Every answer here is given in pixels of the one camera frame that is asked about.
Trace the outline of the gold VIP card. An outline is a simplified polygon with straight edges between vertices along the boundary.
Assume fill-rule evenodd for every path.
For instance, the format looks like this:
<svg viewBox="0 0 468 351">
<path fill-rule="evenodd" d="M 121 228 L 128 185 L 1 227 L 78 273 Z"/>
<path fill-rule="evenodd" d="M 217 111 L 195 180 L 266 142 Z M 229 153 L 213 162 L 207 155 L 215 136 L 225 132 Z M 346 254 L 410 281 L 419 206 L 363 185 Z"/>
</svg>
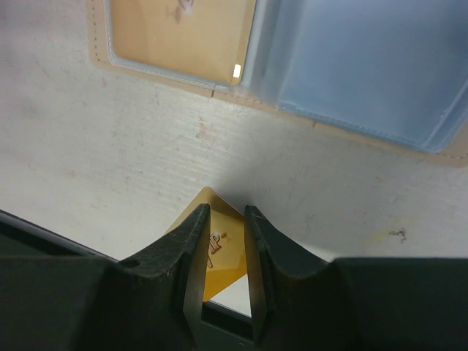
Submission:
<svg viewBox="0 0 468 351">
<path fill-rule="evenodd" d="M 120 59 L 236 86 L 255 1 L 111 1 L 112 52 Z"/>
<path fill-rule="evenodd" d="M 244 215 L 206 186 L 197 193 L 166 232 L 179 226 L 200 204 L 208 204 L 211 209 L 203 296 L 203 300 L 207 302 L 247 274 Z"/>
</svg>

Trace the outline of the beige leather card holder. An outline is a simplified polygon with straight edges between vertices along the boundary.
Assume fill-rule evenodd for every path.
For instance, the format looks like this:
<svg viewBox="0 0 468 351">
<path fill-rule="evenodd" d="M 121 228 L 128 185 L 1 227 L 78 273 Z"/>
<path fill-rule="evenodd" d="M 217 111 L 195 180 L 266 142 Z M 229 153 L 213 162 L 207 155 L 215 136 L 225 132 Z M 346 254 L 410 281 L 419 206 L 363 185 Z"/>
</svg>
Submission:
<svg viewBox="0 0 468 351">
<path fill-rule="evenodd" d="M 98 67 L 467 165 L 465 1 L 255 1 L 236 86 L 117 57 L 110 2 L 86 4 Z"/>
</svg>

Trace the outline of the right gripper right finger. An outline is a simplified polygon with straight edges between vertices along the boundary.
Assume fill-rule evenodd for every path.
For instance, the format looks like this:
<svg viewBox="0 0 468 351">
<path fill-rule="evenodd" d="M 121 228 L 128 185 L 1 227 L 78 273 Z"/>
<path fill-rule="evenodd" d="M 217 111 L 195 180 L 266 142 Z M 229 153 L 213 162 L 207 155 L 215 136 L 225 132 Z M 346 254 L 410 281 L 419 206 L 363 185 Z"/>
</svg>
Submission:
<svg viewBox="0 0 468 351">
<path fill-rule="evenodd" d="M 465 350 L 464 258 L 326 262 L 245 208 L 258 350 Z"/>
</svg>

